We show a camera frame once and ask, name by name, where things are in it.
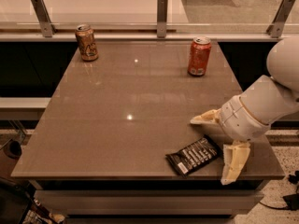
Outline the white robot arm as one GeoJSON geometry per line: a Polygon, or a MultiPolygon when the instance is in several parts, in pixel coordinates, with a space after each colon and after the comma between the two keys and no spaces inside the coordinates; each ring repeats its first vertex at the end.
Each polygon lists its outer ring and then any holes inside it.
{"type": "Polygon", "coordinates": [[[299,37],[284,38],[266,59],[269,74],[260,76],[219,109],[191,119],[192,124],[221,127],[233,139],[223,146],[221,183],[235,182],[250,154],[250,143],[270,130],[278,119],[299,111],[299,37]]]}

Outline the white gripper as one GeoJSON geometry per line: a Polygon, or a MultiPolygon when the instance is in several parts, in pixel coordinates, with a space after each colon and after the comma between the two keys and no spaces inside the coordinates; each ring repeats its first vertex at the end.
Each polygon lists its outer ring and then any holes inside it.
{"type": "Polygon", "coordinates": [[[196,125],[219,123],[223,131],[234,139],[231,145],[223,145],[224,167],[221,177],[223,185],[235,182],[240,176],[249,158],[249,141],[259,138],[270,129],[269,125],[262,124],[249,113],[240,101],[239,95],[233,96],[221,110],[208,110],[193,117],[190,123],[196,125]]]}

